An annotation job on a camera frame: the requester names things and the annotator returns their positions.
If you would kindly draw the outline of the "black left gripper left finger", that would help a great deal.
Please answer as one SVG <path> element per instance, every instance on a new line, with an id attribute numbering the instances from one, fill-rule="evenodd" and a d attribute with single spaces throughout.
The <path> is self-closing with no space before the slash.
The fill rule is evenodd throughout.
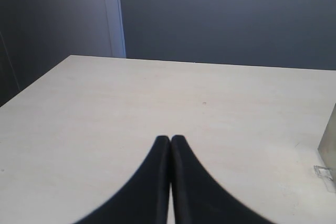
<path id="1" fill-rule="evenodd" d="M 77 223 L 167 223 L 169 171 L 170 139 L 158 136 L 121 189 Z"/>

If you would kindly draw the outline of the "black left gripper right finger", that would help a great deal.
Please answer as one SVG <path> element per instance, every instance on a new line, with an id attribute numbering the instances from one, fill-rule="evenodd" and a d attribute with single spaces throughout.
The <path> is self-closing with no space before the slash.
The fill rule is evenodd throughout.
<path id="1" fill-rule="evenodd" d="M 269 223 L 208 173 L 184 136 L 172 137 L 170 161 L 175 223 Z"/>

